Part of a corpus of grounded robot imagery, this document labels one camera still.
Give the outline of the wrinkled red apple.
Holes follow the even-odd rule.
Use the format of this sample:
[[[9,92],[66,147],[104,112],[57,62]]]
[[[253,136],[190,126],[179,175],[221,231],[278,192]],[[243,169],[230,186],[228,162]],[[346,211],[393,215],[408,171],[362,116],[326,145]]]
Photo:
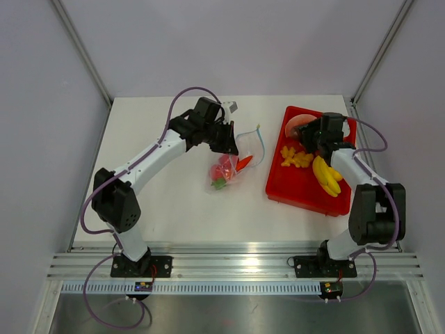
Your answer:
[[[214,164],[210,168],[209,175],[213,182],[219,179],[225,179],[224,168],[221,165]]]

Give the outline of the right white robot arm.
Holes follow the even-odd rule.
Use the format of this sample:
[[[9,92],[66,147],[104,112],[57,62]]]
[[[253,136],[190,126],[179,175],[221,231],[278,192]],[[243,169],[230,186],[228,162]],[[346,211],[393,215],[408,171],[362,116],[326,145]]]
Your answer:
[[[405,187],[380,177],[359,157],[360,151],[344,138],[348,120],[340,113],[324,113],[296,127],[303,148],[317,153],[313,165],[319,184],[336,193],[335,170],[353,192],[347,229],[323,241],[315,255],[293,257],[297,278],[354,278],[356,257],[386,251],[405,236]]]

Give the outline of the clear zip top bag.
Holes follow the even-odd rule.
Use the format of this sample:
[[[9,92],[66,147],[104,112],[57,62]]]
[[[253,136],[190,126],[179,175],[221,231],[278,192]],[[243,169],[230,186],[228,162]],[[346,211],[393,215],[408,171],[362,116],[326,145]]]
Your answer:
[[[235,136],[238,155],[212,153],[206,179],[206,191],[215,193],[241,183],[245,174],[262,163],[266,155],[261,125]]]

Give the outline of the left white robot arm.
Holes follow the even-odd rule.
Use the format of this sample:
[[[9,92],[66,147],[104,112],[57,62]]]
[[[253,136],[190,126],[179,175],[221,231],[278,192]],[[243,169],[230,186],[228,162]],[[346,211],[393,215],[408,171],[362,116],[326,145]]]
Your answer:
[[[172,257],[152,255],[143,241],[137,226],[141,217],[137,196],[171,161],[201,143],[212,152],[237,155],[234,122],[229,119],[237,108],[236,102],[201,97],[194,108],[169,120],[161,137],[132,160],[95,173],[91,207],[111,229],[120,249],[113,258],[111,277],[170,277]]]

